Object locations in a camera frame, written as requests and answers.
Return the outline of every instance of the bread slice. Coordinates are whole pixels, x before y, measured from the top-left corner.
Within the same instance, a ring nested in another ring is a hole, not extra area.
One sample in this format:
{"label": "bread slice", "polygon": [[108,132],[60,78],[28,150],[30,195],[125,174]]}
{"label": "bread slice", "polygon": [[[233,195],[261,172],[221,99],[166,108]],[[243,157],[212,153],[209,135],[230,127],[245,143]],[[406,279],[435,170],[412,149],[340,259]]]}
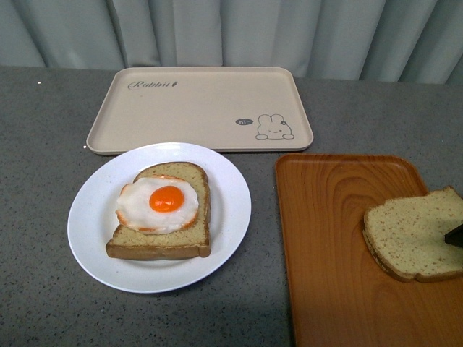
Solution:
{"label": "bread slice", "polygon": [[368,249],[393,278],[433,282],[463,275],[463,248],[444,241],[463,223],[463,199],[452,187],[387,200],[370,208],[364,222]]}
{"label": "bread slice", "polygon": [[207,174],[194,163],[161,163],[141,171],[134,182],[141,177],[152,175],[174,176],[191,184],[199,202],[196,221],[189,228],[160,235],[145,235],[119,225],[112,239],[106,244],[108,256],[130,260],[207,257],[211,253],[209,236],[211,200]]}

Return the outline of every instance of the beige tray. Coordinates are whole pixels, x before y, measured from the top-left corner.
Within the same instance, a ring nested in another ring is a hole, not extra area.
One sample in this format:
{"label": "beige tray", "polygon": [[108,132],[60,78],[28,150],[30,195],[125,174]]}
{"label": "beige tray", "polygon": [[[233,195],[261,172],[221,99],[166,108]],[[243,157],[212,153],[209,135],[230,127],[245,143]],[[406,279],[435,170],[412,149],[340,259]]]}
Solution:
{"label": "beige tray", "polygon": [[160,142],[222,152],[303,150],[313,133],[292,75],[275,67],[118,72],[87,138],[98,154]]}
{"label": "beige tray", "polygon": [[298,346],[463,346],[463,279],[394,280],[363,239],[367,208],[426,194],[411,164],[288,154],[276,182]]}

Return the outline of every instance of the gray speckled countertop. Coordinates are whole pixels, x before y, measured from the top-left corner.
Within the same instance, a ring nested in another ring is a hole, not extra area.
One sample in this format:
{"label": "gray speckled countertop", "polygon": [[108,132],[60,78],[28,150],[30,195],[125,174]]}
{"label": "gray speckled countertop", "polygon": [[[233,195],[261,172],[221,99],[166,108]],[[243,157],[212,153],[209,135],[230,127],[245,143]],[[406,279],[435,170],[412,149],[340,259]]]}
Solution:
{"label": "gray speckled countertop", "polygon": [[[84,145],[114,73],[0,67],[0,344],[293,345],[274,178],[283,153],[224,155],[249,185],[252,217],[238,250],[200,282],[131,294],[75,261],[67,216],[112,159]],[[429,189],[463,194],[463,86],[296,83],[315,136],[305,152],[398,155]]]}

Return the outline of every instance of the curtain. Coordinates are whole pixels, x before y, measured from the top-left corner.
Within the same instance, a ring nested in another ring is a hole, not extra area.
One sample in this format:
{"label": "curtain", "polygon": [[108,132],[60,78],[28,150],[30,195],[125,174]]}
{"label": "curtain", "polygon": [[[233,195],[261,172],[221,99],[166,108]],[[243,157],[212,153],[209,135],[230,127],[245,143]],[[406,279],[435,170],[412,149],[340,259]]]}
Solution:
{"label": "curtain", "polygon": [[461,0],[0,0],[0,65],[463,84]]}

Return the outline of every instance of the plate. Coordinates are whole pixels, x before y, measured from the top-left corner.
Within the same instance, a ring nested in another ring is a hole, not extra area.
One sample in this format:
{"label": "plate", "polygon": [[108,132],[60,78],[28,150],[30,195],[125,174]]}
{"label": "plate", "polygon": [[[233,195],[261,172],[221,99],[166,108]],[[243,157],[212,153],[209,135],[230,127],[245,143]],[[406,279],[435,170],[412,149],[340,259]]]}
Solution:
{"label": "plate", "polygon": [[[118,225],[115,211],[121,188],[143,169],[169,161],[198,164],[208,175],[211,255],[153,261],[108,257],[105,245]],[[250,191],[233,163],[199,145],[160,143],[121,154],[99,168],[72,203],[67,234],[75,259],[96,280],[122,291],[161,293],[198,282],[221,267],[245,237],[250,215]]]}
{"label": "plate", "polygon": [[289,154],[276,163],[298,346],[463,346],[463,278],[403,283],[362,235],[369,207],[428,190],[393,155]]}

